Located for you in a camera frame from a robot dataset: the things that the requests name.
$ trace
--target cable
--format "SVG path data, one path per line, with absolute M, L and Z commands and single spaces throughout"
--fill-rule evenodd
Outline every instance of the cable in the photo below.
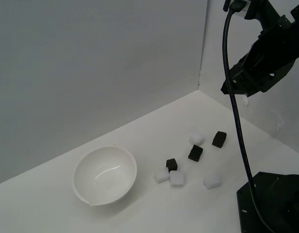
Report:
M 262 213 L 258 207 L 257 201 L 256 201 L 254 181 L 253 181 L 253 177 L 252 177 L 252 173 L 251 173 L 251 169 L 250 169 L 250 165 L 249 165 L 249 161 L 248 161 L 245 143 L 244 143 L 243 136 L 242 136 L 240 116 L 239 116 L 239 112 L 238 112 L 235 94 L 233 92 L 232 80 L 231 80 L 230 74 L 229 74 L 230 69 L 229 69 L 228 54 L 227 54 L 227 36 L 228 36 L 229 24 L 230 24 L 233 14 L 236 11 L 237 12 L 241 11 L 245 7 L 242 5 L 243 1 L 236 0 L 233 3 L 234 3 L 234 6 L 232 6 L 232 5 L 230 6 L 230 10 L 227 14 L 225 25 L 224 25 L 224 33 L 223 33 L 223 64 L 224 64 L 224 71 L 225 71 L 225 77 L 226 77 L 226 85 L 227 85 L 227 89 L 228 89 L 229 96 L 231 99 L 231 104 L 232 104 L 232 108 L 233 108 L 233 116 L 235 119 L 235 125 L 236 125 L 236 130 L 237 130 L 238 141 L 239 141 L 239 147 L 240 147 L 241 156 L 243 159 L 243 163 L 244 163 L 248 181 L 249 181 L 249 187 L 250 187 L 250 192 L 251 192 L 251 196 L 252 196 L 252 201 L 253 201 L 255 210 L 256 210 L 261 222 L 268 228 L 268 230 L 270 230 L 270 232 L 275 233 L 271 229 L 271 227 L 268 226 L 267 223 L 265 222 L 263 215 L 262 215 Z

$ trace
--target foam cube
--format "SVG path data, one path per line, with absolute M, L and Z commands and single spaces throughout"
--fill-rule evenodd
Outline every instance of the foam cube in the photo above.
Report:
M 203 152 L 203 148 L 194 145 L 192 150 L 190 151 L 190 153 L 188 155 L 188 158 L 195 161 L 195 162 L 198 162 L 202 152 Z
M 213 139 L 212 145 L 218 148 L 222 148 L 226 140 L 226 136 L 226 133 L 218 131 Z
M 176 171 L 178 169 L 177 161 L 175 161 L 175 159 L 168 159 L 166 162 L 166 167 L 168 168 L 169 172 Z
M 203 179 L 203 184 L 208 190 L 218 188 L 222 186 L 222 178 L 219 174 L 213 173 Z
M 180 171 L 170 171 L 170 183 L 173 186 L 183 186 L 184 174 Z
M 194 131 L 189 136 L 189 142 L 192 145 L 200 146 L 204 142 L 204 135 L 201 131 Z
M 156 179 L 157 183 L 162 183 L 162 182 L 168 181 L 170 179 L 170 174 L 169 174 L 168 168 L 164 167 L 164 168 L 158 170 L 155 173 L 155 179 Z

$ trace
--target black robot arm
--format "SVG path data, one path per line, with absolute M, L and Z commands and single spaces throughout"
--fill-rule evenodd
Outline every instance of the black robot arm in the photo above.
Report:
M 226 0 L 224 11 L 231 1 Z M 299 5 L 291 11 L 295 21 L 279 16 L 268 0 L 248 0 L 245 19 L 260 21 L 263 31 L 240 61 L 230 69 L 235 94 L 251 96 L 268 91 L 299 58 Z M 224 82 L 221 91 L 228 94 Z

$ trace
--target white table surface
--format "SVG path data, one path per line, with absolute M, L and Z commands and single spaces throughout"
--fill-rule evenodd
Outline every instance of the white table surface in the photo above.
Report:
M 299 174 L 298 153 L 244 119 L 242 124 L 253 174 Z M 187 159 L 196 128 L 206 135 L 198 163 Z M 227 133 L 222 149 L 211 145 L 217 131 Z M 90 207 L 74 195 L 72 173 L 85 154 L 105 145 L 135 156 L 137 179 L 121 201 Z M 183 188 L 153 178 L 169 158 L 185 172 Z M 202 178 L 212 172 L 224 183 L 208 191 Z M 1 183 L 0 233 L 239 233 L 236 191 L 246 182 L 231 111 L 196 91 Z

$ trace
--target white cube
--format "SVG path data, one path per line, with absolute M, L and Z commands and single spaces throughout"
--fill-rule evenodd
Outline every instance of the white cube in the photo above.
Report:
M 175 186 L 183 186 L 184 173 L 180 171 L 170 171 L 170 183 Z
M 218 188 L 222 186 L 222 178 L 219 174 L 213 173 L 203 179 L 203 184 L 208 190 Z
M 158 170 L 155 173 L 155 179 L 156 179 L 157 183 L 162 183 L 162 182 L 168 181 L 170 179 L 170 174 L 169 174 L 168 168 L 164 167 L 164 168 Z
M 204 142 L 204 135 L 201 131 L 194 131 L 189 136 L 192 145 L 200 146 Z

